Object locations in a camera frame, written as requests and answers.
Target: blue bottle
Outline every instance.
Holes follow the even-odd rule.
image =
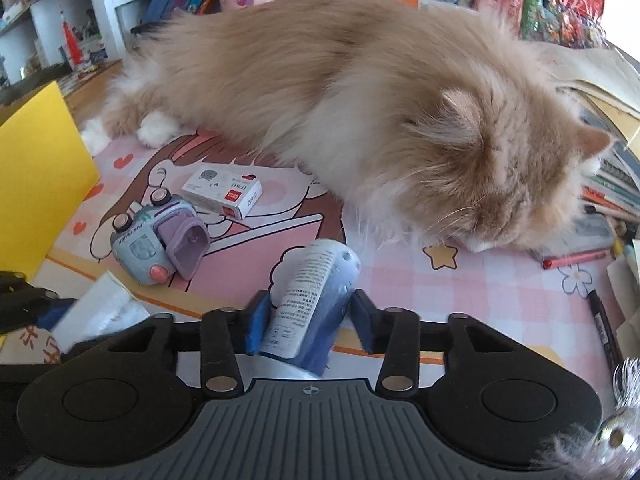
[[[360,259],[346,245],[326,239],[311,242],[260,352],[322,375],[359,274]]]

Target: desk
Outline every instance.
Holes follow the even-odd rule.
[[[111,220],[149,201],[159,186],[179,192],[200,161],[228,171],[254,174],[263,195],[243,221],[202,213],[211,243],[196,276],[177,276],[166,286],[127,281],[109,245]],[[61,294],[78,295],[90,280],[113,270],[150,309],[197,317],[215,306],[243,306],[261,288],[281,297],[300,248],[318,237],[346,242],[363,264],[358,287],[379,308],[403,306],[422,319],[444,321],[466,312],[546,355],[589,382],[606,410],[612,407],[610,372],[586,295],[596,288],[614,304],[606,275],[609,259],[543,271],[525,253],[491,250],[471,254],[453,244],[409,248],[366,246],[353,215],[321,184],[298,168],[274,168],[220,136],[197,131],[159,150],[134,137],[112,142],[96,159],[102,178],[58,238],[36,282]],[[441,373],[438,354],[422,357],[422,384]],[[327,376],[375,377],[381,360],[364,356],[348,324],[341,329]]]

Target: yellow board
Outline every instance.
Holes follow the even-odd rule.
[[[589,99],[620,130],[631,153],[640,158],[640,121],[597,97],[589,96]]]
[[[100,178],[57,83],[0,107],[0,269],[32,278]]]

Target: star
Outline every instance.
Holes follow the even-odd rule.
[[[440,270],[442,267],[448,267],[449,269],[457,269],[456,254],[458,250],[455,247],[448,245],[433,245],[430,247],[423,247],[422,252],[431,259],[431,268],[433,270]]]

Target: white box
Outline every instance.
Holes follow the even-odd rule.
[[[242,220],[262,194],[260,181],[252,174],[238,175],[201,163],[186,184],[182,196],[194,206]]]

